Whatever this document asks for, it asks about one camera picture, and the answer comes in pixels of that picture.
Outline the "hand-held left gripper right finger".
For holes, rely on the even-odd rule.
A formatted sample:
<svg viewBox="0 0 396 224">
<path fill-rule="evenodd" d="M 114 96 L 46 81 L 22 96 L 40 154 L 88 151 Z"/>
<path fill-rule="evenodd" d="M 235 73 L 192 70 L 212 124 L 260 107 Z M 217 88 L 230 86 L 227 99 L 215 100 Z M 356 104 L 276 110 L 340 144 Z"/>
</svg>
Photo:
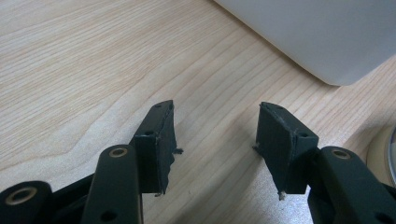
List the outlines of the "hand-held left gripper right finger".
<svg viewBox="0 0 396 224">
<path fill-rule="evenodd" d="M 286 108 L 262 102 L 254 149 L 263 157 L 280 201 L 288 194 L 305 194 L 318 151 L 315 133 Z"/>
</svg>

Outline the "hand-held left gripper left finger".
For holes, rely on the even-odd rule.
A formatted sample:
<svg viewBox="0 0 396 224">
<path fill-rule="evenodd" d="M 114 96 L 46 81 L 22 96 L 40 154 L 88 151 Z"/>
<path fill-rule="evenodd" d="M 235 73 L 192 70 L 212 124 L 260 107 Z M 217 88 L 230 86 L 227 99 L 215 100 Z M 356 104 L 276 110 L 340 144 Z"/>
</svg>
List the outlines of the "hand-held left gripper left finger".
<svg viewBox="0 0 396 224">
<path fill-rule="evenodd" d="M 177 147 L 172 100 L 154 105 L 144 117 L 130 144 L 136 150 L 139 188 L 142 193 L 165 194 Z"/>
</svg>

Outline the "white storage box base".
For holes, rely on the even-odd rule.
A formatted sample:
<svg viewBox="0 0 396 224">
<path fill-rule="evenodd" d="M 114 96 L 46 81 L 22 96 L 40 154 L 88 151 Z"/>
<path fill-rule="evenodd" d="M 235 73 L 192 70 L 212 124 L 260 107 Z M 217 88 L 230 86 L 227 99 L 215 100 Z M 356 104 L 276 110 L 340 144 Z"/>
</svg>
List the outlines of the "white storage box base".
<svg viewBox="0 0 396 224">
<path fill-rule="evenodd" d="M 330 85 L 351 85 L 396 55 L 396 0 L 214 1 Z"/>
</svg>

